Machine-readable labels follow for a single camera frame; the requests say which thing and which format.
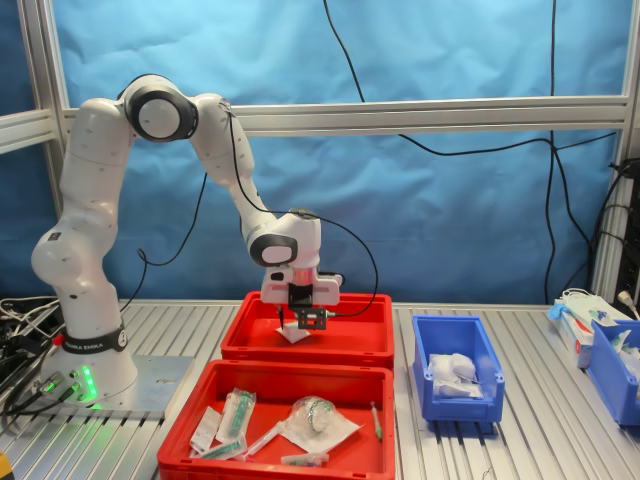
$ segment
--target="white tissue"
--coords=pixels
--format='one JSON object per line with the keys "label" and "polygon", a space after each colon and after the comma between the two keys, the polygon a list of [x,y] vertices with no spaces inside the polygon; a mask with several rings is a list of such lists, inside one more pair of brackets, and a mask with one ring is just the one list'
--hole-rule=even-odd
{"label": "white tissue", "polygon": [[296,343],[303,338],[311,335],[308,330],[300,330],[298,328],[298,322],[289,322],[284,324],[284,330],[280,327],[276,328],[276,332],[289,340],[289,343]]}
{"label": "white tissue", "polygon": [[451,355],[451,366],[453,373],[458,377],[470,382],[476,381],[476,367],[469,357],[454,353]]}
{"label": "white tissue", "polygon": [[433,375],[433,394],[447,397],[482,397],[477,384],[473,361],[459,353],[429,355],[429,370]]}

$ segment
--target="red plastic bin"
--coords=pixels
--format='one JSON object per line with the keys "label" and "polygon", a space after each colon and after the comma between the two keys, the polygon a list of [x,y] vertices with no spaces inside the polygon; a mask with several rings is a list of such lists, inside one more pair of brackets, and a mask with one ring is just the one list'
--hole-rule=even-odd
{"label": "red plastic bin", "polygon": [[[343,293],[332,312],[352,313],[369,303],[371,295]],[[280,319],[275,305],[249,293],[222,341],[222,358],[322,365],[361,365],[393,370],[391,298],[376,295],[371,307],[356,317],[332,317],[326,330],[290,344],[275,331]],[[285,320],[294,320],[287,311]]]}
{"label": "red plastic bin", "polygon": [[[305,452],[280,435],[255,455],[255,463],[189,458],[189,440],[207,406],[222,412],[226,395],[234,387],[257,394],[246,435],[249,445],[286,419],[294,402],[308,395],[333,402],[340,413],[362,427],[329,451],[329,462],[322,468],[281,465],[280,457]],[[382,442],[375,435],[371,401],[379,409]],[[162,480],[392,480],[394,459],[389,370],[236,360],[206,366],[158,451]]]}

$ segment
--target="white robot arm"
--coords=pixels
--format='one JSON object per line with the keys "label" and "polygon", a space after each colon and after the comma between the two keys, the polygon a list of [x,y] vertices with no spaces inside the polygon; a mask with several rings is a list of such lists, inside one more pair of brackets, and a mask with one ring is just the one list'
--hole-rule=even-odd
{"label": "white robot arm", "polygon": [[118,199],[138,136],[189,139],[211,179],[229,190],[249,255],[266,267],[263,302],[287,305],[302,328],[324,328],[327,312],[314,305],[339,302],[342,276],[318,272],[320,221],[304,210],[276,218],[264,207],[251,178],[249,142],[229,103],[216,94],[186,97],[158,75],[138,77],[116,101],[88,100],[78,111],[60,181],[64,210],[32,255],[34,271],[55,289],[65,318],[63,348],[46,359],[41,375],[79,383],[71,403],[110,397],[136,379],[102,260],[116,238]]}

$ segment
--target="blue plastic bin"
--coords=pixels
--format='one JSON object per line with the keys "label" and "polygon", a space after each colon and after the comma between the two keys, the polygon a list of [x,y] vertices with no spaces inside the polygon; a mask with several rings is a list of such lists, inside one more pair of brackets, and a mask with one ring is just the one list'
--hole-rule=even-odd
{"label": "blue plastic bin", "polygon": [[[500,362],[478,317],[414,315],[416,377],[425,420],[499,422],[502,419],[504,376]],[[429,355],[461,353],[473,360],[483,398],[433,395]]]}
{"label": "blue plastic bin", "polygon": [[589,375],[600,392],[611,416],[619,425],[640,425],[640,403],[636,400],[638,382],[611,346],[618,334],[631,330],[625,343],[640,347],[640,322],[618,320],[616,327],[592,322],[594,335]]}

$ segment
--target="white paper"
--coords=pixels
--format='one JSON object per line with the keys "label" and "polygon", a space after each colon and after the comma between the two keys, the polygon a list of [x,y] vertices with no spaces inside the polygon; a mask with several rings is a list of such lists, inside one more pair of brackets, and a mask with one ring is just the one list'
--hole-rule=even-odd
{"label": "white paper", "polygon": [[308,330],[299,329],[298,322],[285,323],[284,330],[278,327],[276,328],[276,332],[289,340],[289,343],[291,344],[299,342],[303,338],[307,338],[311,335]]}

